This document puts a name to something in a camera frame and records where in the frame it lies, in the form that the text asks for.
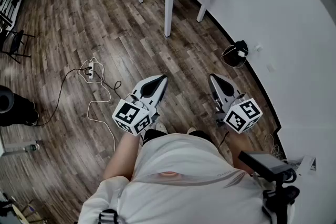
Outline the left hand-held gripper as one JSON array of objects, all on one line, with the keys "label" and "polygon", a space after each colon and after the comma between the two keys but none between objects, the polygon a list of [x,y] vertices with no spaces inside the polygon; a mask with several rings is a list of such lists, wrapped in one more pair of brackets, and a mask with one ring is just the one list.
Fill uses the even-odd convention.
[{"label": "left hand-held gripper", "polygon": [[121,99],[112,118],[124,131],[139,136],[160,116],[157,105],[162,101],[168,84],[164,74],[139,81],[125,99]]}]

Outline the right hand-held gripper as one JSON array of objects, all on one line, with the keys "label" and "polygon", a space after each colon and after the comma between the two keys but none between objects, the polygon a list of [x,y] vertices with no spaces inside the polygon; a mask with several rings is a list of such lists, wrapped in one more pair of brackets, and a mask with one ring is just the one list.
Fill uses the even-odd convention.
[{"label": "right hand-held gripper", "polygon": [[209,87],[218,104],[230,104],[226,111],[219,110],[216,115],[217,125],[227,125],[240,134],[253,127],[261,118],[262,111],[253,98],[240,94],[235,82],[223,75],[209,75]]}]

